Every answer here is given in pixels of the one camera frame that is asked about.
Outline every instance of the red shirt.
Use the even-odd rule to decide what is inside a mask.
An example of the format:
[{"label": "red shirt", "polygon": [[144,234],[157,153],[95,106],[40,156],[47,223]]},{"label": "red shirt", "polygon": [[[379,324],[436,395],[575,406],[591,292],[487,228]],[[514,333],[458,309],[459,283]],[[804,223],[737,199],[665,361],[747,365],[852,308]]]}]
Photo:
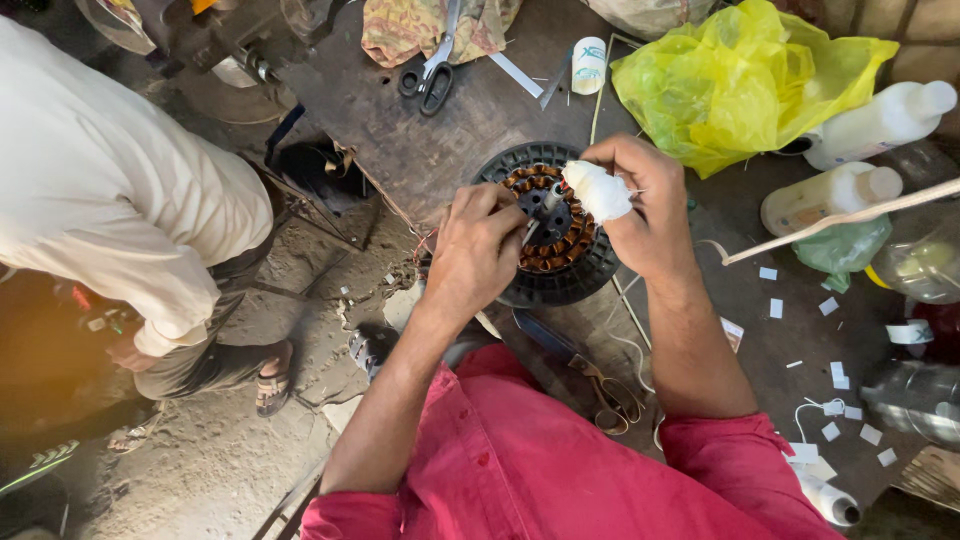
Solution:
[{"label": "red shirt", "polygon": [[441,365],[397,493],[318,497],[300,538],[842,538],[765,414],[664,421],[668,467],[536,386],[503,345]]}]

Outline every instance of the gray trousers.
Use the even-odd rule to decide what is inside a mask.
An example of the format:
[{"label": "gray trousers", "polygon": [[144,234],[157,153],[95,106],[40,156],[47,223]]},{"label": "gray trousers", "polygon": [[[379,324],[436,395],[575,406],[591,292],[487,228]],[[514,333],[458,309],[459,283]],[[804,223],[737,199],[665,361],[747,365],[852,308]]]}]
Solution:
[{"label": "gray trousers", "polygon": [[259,246],[210,268],[220,299],[207,321],[206,340],[177,347],[150,369],[133,374],[145,398],[160,401],[184,398],[206,390],[223,390],[250,380],[267,358],[251,347],[217,343],[217,333],[243,302],[257,270],[274,245],[273,233]]}]

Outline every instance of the wooden workbench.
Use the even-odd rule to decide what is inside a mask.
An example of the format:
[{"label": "wooden workbench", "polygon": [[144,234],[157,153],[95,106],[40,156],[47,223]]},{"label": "wooden workbench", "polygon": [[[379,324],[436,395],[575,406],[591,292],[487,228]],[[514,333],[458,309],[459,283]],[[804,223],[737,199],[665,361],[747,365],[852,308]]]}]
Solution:
[{"label": "wooden workbench", "polygon": [[[396,79],[401,67],[385,69],[375,64],[360,48],[363,5],[347,5],[338,14],[330,36],[307,56],[283,65],[278,73],[299,96],[309,111],[298,126],[300,136],[323,130],[344,147],[352,148],[357,163],[394,208],[420,233],[437,223],[439,210],[452,200],[454,191],[469,184],[480,167],[499,152],[523,142],[552,140],[588,146],[596,96],[572,94],[567,104],[569,74],[546,110],[490,59],[480,59],[454,68],[454,88],[443,110],[432,118],[420,115],[419,103],[401,97]],[[567,47],[585,36],[607,39],[613,27],[576,0],[527,0],[507,33],[514,39],[504,54],[530,77],[554,76]],[[619,44],[613,58],[629,54]],[[637,133],[636,122],[615,99],[612,88],[604,89],[597,123],[597,139],[616,131]],[[803,159],[757,157],[731,166],[708,181],[689,172],[687,186],[699,207],[690,213],[693,237],[711,238],[731,253],[770,238],[758,219],[762,198],[782,185],[814,174]],[[862,381],[868,366],[890,357],[882,325],[902,310],[902,297],[882,291],[855,276],[851,290],[836,295],[840,309],[824,317],[817,306],[833,293],[821,288],[824,274],[799,262],[786,248],[724,268],[711,248],[697,248],[707,288],[717,312],[744,327],[746,334],[739,358],[767,411],[781,434],[799,442],[793,412],[804,397],[825,402],[841,397],[862,406],[855,391],[833,390],[828,365],[843,361],[852,387]],[[776,282],[760,280],[760,265],[780,271]],[[630,272],[622,269],[621,282]],[[647,324],[646,299],[642,283],[629,295],[642,324]],[[770,320],[769,300],[784,301],[781,320]],[[595,298],[576,307],[544,310],[552,323],[579,332],[574,336],[608,376],[629,378],[636,356],[604,337],[599,325],[615,300],[605,287]],[[578,413],[589,416],[592,409],[588,384],[562,365],[550,363],[522,333],[512,326],[509,310],[492,307],[494,322],[521,359],[558,399]],[[837,329],[840,322],[844,325]],[[613,327],[620,335],[640,341],[636,330],[621,310]],[[785,364],[802,360],[801,366]],[[641,394],[635,381],[631,386]],[[617,437],[645,454],[662,459],[652,445],[651,429],[659,413],[652,396],[638,428]],[[862,505],[871,503],[924,445],[919,436],[885,430],[878,447],[859,438],[860,422],[835,420],[840,437],[827,443],[820,433],[829,419],[811,407],[801,412],[810,442],[820,445],[821,454],[839,473],[833,482],[852,494]],[[866,420],[877,428],[876,419]],[[880,466],[876,455],[893,447],[898,461]]]}]

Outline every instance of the tape roll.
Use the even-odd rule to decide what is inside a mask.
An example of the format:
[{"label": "tape roll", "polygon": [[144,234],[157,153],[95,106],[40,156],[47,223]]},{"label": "tape roll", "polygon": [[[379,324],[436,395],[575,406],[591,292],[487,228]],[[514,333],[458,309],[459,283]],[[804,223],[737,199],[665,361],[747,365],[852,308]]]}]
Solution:
[{"label": "tape roll", "polygon": [[933,341],[933,330],[924,319],[910,319],[905,325],[887,325],[891,343],[915,345]]}]

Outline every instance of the white cloth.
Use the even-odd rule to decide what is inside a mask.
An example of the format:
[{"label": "white cloth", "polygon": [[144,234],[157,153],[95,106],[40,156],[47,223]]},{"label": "white cloth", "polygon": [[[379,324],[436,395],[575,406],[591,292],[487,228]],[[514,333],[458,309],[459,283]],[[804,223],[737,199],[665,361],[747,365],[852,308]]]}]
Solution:
[{"label": "white cloth", "polygon": [[263,183],[3,16],[0,43],[0,261],[128,302],[147,355],[206,339],[220,296],[206,268],[270,234]]}]

